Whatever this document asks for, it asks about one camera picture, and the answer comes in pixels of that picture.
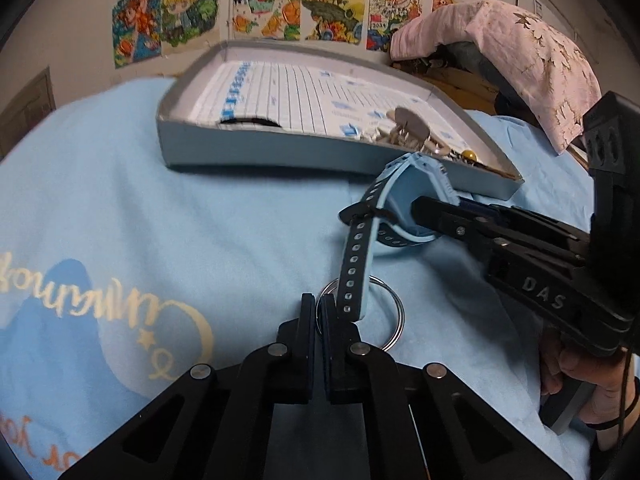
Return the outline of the person's right hand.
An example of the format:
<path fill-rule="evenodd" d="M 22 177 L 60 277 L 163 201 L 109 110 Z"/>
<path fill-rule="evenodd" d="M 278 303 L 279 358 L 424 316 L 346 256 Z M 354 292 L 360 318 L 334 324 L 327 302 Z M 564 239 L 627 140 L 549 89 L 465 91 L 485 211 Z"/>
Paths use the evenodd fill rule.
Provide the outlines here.
<path fill-rule="evenodd" d="M 634 355 L 623 348 L 614 356 L 583 354 L 563 340 L 561 333 L 545 327 L 539 341 L 541 393 L 559 393 L 565 378 L 589 382 L 594 390 L 578 418 L 587 425 L 612 422 L 625 414 L 636 397 Z"/>

